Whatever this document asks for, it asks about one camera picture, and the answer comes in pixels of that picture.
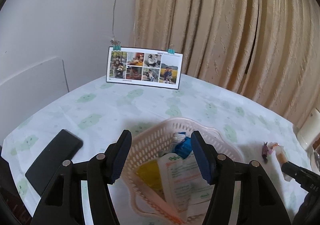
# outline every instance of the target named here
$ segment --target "green patterned tablecloth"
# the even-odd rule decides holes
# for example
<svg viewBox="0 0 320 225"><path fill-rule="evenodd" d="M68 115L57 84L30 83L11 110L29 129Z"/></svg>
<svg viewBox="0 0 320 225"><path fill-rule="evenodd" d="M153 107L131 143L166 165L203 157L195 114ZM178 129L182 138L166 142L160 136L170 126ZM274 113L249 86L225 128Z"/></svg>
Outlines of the green patterned tablecloth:
<svg viewBox="0 0 320 225"><path fill-rule="evenodd" d="M179 90L92 81L51 103L18 126L4 140L2 157L12 171L21 198L33 215L40 197L25 173L55 135L63 128L78 135L84 146L72 159L87 161L105 151L123 129L135 136L170 117L186 117L214 127L242 152L246 162L261 163L263 142L284 146L293 163L311 169L299 145L292 123L238 94L207 82L181 76ZM274 155L264 169L278 190L292 219L306 192L294 180L285 182ZM83 183L86 224L91 224L86 183ZM121 179L109 186L121 225L164 225L165 221L144 218L130 208L129 195ZM151 210L143 201L141 208Z"/></svg>

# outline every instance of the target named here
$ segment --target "smartphone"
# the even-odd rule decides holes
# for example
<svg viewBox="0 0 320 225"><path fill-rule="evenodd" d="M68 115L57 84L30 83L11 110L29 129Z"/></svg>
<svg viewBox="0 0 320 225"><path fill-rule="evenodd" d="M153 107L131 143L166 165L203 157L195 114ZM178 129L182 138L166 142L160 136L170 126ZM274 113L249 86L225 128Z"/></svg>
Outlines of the smartphone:
<svg viewBox="0 0 320 225"><path fill-rule="evenodd" d="M26 172L26 178L40 196L62 162L71 160L82 145L81 139L63 129L44 148Z"/></svg>

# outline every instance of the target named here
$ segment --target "teal binder clip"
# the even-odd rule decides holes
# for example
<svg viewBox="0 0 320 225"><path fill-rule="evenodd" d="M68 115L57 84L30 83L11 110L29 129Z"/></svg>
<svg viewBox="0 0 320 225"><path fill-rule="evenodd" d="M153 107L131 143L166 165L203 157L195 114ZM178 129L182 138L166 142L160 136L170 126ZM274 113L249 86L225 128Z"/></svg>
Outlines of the teal binder clip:
<svg viewBox="0 0 320 225"><path fill-rule="evenodd" d="M174 49L173 48L174 48L174 46L171 44L170 48L168 48L168 53L169 54L174 54Z"/></svg>
<svg viewBox="0 0 320 225"><path fill-rule="evenodd" d="M121 50L121 46L120 46L120 41L117 41L115 39L112 39L111 41L111 44L113 46L113 50Z"/></svg>

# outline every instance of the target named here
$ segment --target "person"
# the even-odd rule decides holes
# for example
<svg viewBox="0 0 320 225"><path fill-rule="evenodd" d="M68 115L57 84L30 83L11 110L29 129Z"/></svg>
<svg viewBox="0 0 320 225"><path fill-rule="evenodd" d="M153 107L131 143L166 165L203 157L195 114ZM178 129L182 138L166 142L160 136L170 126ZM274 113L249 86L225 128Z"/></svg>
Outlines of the person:
<svg viewBox="0 0 320 225"><path fill-rule="evenodd" d="M143 53L137 54L136 59L133 61L131 65L143 66L143 55L144 55Z"/></svg>
<svg viewBox="0 0 320 225"><path fill-rule="evenodd" d="M150 82L153 82L153 80L155 79L155 77L153 77L152 70L149 70L148 72L148 79Z"/></svg>
<svg viewBox="0 0 320 225"><path fill-rule="evenodd" d="M139 63L138 57L133 57L132 61L128 61L129 65L137 65Z"/></svg>
<svg viewBox="0 0 320 225"><path fill-rule="evenodd" d="M133 75L134 75L134 69L133 67L130 67L130 78L133 78Z"/></svg>
<svg viewBox="0 0 320 225"><path fill-rule="evenodd" d="M155 62L155 60L153 59L153 57L152 57L152 55L151 54L149 54L148 55L148 66L149 67L154 67L157 63Z"/></svg>
<svg viewBox="0 0 320 225"><path fill-rule="evenodd" d="M116 56L112 62L113 65L113 77L116 77L117 68L120 65L120 56Z"/></svg>
<svg viewBox="0 0 320 225"><path fill-rule="evenodd" d="M171 84L171 80L172 80L172 70L173 68L170 68L170 71L168 72L168 75L167 75L167 81L169 82L169 84Z"/></svg>
<svg viewBox="0 0 320 225"><path fill-rule="evenodd" d="M169 69L169 67L166 67L165 68L165 72L164 72L164 74L163 74L163 77L164 77L164 83L167 83L167 76L168 76L168 74L169 74L169 71L170 69Z"/></svg>
<svg viewBox="0 0 320 225"><path fill-rule="evenodd" d="M158 64L158 55L155 55L155 64Z"/></svg>

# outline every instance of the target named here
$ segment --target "plastic basket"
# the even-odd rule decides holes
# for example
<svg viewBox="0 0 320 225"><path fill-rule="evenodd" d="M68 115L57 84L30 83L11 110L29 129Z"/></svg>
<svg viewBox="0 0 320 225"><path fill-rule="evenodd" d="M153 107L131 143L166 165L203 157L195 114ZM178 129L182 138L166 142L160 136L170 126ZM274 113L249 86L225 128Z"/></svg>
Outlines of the plastic basket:
<svg viewBox="0 0 320 225"><path fill-rule="evenodd" d="M139 215L166 218L166 220L170 221L172 224L181 224L176 221L174 215L171 215L172 208L170 208L160 196L135 175L135 172L137 167L141 164L151 159L158 158L159 151L168 149L175 133L186 132L187 136L190 137L194 130L198 130L206 143L212 144L218 153L223 153L234 161L243 162L243 158L239 151L226 143L217 129L202 126L191 119L170 118L149 128L133 138L132 146L122 171L122 179L130 191L131 206ZM137 196L140 196L147 202L155 212L145 212L138 207L136 202ZM188 221L184 224L199 223L199 221L203 220L204 216L205 214L189 217Z"/></svg>

